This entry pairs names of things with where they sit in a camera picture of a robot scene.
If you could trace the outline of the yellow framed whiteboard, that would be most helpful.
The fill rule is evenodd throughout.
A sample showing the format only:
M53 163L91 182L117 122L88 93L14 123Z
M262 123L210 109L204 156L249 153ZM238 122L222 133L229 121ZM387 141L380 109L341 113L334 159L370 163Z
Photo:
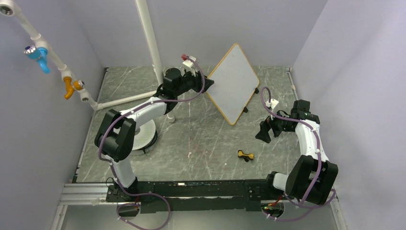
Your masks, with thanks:
M246 113L247 104L258 91L259 78L240 44L235 43L209 74L214 84L206 91L208 97L228 124L235 125Z

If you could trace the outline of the yellow black whiteboard eraser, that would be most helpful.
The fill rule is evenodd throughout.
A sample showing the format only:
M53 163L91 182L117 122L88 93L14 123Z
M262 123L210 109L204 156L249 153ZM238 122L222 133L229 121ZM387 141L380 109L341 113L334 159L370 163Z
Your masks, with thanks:
M238 158L243 159L245 162L250 162L254 160L254 154L252 153L245 154L242 150L238 150L237 156Z

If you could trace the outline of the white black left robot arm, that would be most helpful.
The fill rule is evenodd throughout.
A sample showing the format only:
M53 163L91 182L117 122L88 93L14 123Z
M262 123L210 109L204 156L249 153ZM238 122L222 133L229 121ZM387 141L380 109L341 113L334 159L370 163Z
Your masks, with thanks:
M182 73L177 68L170 68L164 75L163 83L149 100L124 112L113 109L106 112L94 144L99 149L99 159L109 163L113 180L120 187L118 194L123 200L132 201L138 193L138 180L129 160L136 130L171 112L180 102L178 96L189 90L204 93L213 84L214 80L200 71Z

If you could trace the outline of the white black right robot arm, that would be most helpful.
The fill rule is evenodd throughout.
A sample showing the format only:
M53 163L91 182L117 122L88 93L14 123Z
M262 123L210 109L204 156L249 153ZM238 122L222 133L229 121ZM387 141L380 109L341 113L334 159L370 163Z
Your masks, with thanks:
M271 181L264 185L270 199L280 194L315 205L326 203L338 174L338 166L330 162L320 138L320 119L310 112L310 102L296 100L290 113L272 110L278 104L270 99L263 103L270 115L260 123L256 139L270 143L270 132L278 137L282 132L293 132L299 140L300 157L289 174L271 173Z

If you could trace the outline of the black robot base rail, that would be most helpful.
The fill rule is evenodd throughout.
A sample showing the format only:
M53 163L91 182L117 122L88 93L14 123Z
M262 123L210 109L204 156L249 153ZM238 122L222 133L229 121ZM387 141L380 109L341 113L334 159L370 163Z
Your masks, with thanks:
M127 195L117 184L108 186L106 202L137 203L142 214L158 211L234 210L260 211L281 193L271 180L140 181L137 193Z

